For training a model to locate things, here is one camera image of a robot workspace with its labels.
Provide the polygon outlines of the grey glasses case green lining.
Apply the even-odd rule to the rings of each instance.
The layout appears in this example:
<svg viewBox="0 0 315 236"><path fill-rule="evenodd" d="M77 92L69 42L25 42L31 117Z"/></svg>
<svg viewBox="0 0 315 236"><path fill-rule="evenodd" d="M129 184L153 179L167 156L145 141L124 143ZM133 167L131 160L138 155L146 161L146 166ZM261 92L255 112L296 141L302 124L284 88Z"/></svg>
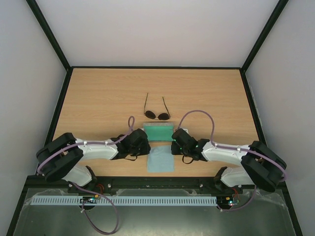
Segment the grey glasses case green lining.
<svg viewBox="0 0 315 236"><path fill-rule="evenodd" d="M172 122L146 122L143 123L143 130L149 142L171 142L174 133Z"/></svg>

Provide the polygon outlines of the light blue cleaning cloth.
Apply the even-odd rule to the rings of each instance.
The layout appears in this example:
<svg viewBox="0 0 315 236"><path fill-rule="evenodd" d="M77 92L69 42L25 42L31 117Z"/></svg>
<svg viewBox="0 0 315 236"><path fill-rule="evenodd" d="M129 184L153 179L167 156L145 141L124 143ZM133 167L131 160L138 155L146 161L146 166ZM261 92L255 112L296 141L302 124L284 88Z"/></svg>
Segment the light blue cleaning cloth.
<svg viewBox="0 0 315 236"><path fill-rule="evenodd" d="M174 156L171 146L153 147L148 154L147 171L149 173L174 172Z"/></svg>

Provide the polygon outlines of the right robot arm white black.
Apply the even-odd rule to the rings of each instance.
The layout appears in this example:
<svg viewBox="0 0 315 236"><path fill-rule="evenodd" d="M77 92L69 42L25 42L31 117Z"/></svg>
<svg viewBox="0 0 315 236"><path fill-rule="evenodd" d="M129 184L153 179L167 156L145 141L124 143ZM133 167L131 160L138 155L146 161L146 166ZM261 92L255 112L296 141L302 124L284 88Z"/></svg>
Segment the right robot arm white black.
<svg viewBox="0 0 315 236"><path fill-rule="evenodd" d="M196 140L182 128L172 135L173 155L190 157L192 161L224 162L236 168L222 167L217 173L215 188L219 192L238 185L256 185L259 189L274 192L285 180L286 163L264 143L250 145L219 144L209 139Z"/></svg>

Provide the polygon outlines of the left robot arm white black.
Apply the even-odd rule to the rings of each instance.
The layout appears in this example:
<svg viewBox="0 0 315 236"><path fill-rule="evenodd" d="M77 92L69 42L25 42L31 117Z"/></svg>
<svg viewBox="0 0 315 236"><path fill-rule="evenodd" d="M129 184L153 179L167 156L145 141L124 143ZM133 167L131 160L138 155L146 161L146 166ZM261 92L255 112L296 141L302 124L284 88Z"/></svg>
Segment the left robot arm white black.
<svg viewBox="0 0 315 236"><path fill-rule="evenodd" d="M95 174L91 167L80 165L80 161L137 158L149 154L150 150L148 136L142 129L104 141L87 141L64 133L36 153L37 173L47 182L65 180L87 187L95 181Z"/></svg>

